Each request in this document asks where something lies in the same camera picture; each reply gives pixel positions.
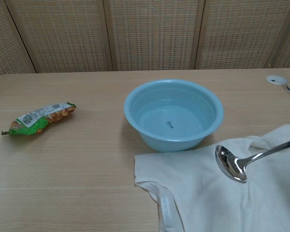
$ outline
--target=bowl rim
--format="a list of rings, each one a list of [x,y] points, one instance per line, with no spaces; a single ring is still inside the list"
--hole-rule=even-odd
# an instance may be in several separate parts
[[[187,136],[187,137],[181,137],[181,138],[170,138],[170,137],[166,137],[166,136],[162,136],[162,135],[157,135],[157,134],[149,132],[149,131],[145,130],[144,128],[140,127],[131,115],[131,111],[130,111],[131,102],[141,90],[146,89],[150,86],[154,86],[157,83],[162,83],[162,82],[184,84],[186,86],[193,87],[193,88],[205,93],[210,98],[210,100],[213,102],[213,105],[215,106],[215,109],[217,111],[217,116],[216,116],[214,122],[212,123],[212,125],[209,128],[207,128],[206,130],[204,130],[202,133],[199,133],[199,134],[194,135],[194,136]],[[202,138],[212,134],[220,126],[220,124],[223,121],[224,109],[223,109],[223,106],[221,104],[220,99],[212,91],[205,88],[204,86],[201,86],[201,85],[196,84],[196,83],[191,82],[191,81],[186,81],[186,80],[181,80],[181,79],[160,79],[160,80],[146,82],[146,83],[136,87],[134,90],[132,90],[125,99],[124,114],[125,114],[127,121],[137,131],[139,131],[140,133],[147,135],[151,138],[162,140],[162,141],[169,141],[169,142],[190,142],[193,140],[202,139]]]

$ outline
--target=white towel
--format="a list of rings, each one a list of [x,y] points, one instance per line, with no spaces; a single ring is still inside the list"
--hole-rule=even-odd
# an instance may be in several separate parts
[[[240,158],[290,140],[290,125],[222,141]],[[213,144],[135,156],[135,184],[159,204],[160,232],[290,232],[290,148],[248,165],[247,183],[226,177]]]

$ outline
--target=bowl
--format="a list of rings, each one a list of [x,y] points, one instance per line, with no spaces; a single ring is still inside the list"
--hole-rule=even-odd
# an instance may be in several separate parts
[[[172,152],[192,148],[213,133],[224,111],[218,97],[203,86],[157,80],[138,86],[127,96],[124,114],[149,147]]]

